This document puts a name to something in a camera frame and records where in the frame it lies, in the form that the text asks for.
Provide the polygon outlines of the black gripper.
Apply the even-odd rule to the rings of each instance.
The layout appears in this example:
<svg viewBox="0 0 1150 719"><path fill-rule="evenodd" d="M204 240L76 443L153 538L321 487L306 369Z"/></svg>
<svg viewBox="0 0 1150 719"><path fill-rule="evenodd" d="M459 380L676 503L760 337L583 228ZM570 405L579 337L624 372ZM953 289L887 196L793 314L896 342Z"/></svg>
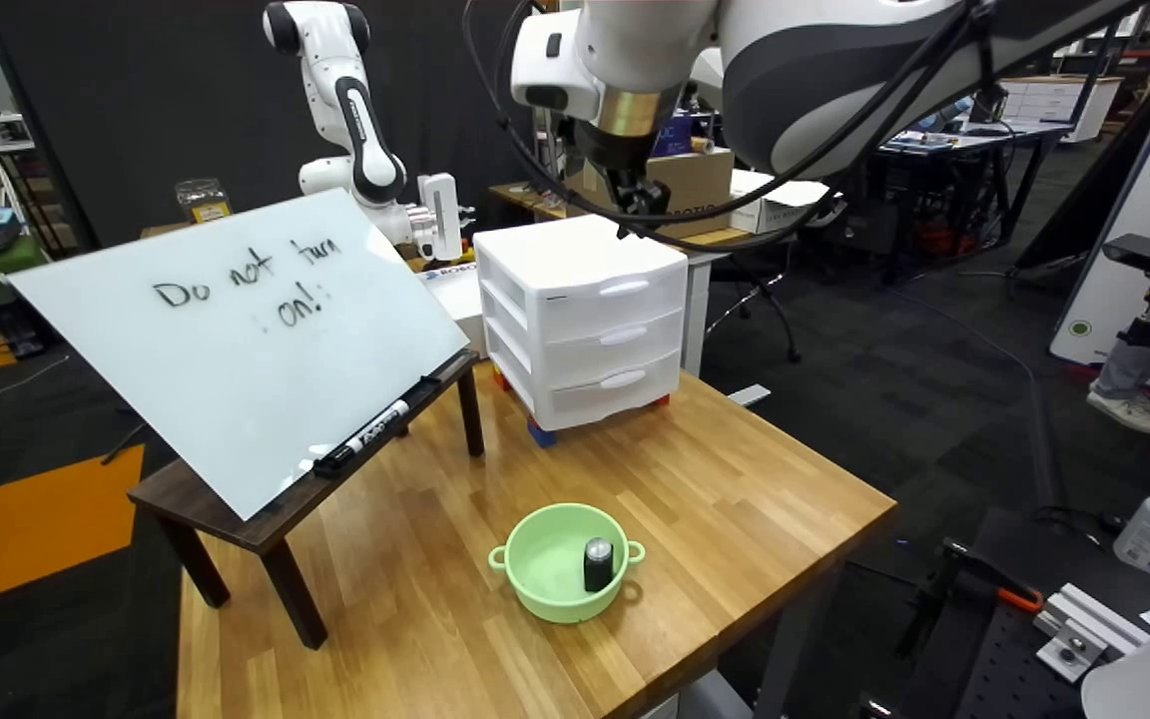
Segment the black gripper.
<svg viewBox="0 0 1150 719"><path fill-rule="evenodd" d="M596 163L608 181L608 196L626 216L626 233L655 234L663 228L672 187L648 177L648 141L604 137L596 144Z"/></svg>

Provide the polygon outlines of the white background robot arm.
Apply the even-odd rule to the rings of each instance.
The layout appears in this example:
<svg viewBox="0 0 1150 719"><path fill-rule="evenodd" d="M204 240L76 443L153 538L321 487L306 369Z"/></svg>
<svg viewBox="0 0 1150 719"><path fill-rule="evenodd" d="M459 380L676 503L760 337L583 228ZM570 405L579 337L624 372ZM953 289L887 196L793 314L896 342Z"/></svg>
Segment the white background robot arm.
<svg viewBox="0 0 1150 719"><path fill-rule="evenodd" d="M451 172L410 177L378 125L365 47L371 25L355 0L266 0L264 35L301 64L314 133L337 155L301 168L301 192L348 192L369 221L425 265L465 256L459 184Z"/></svg>

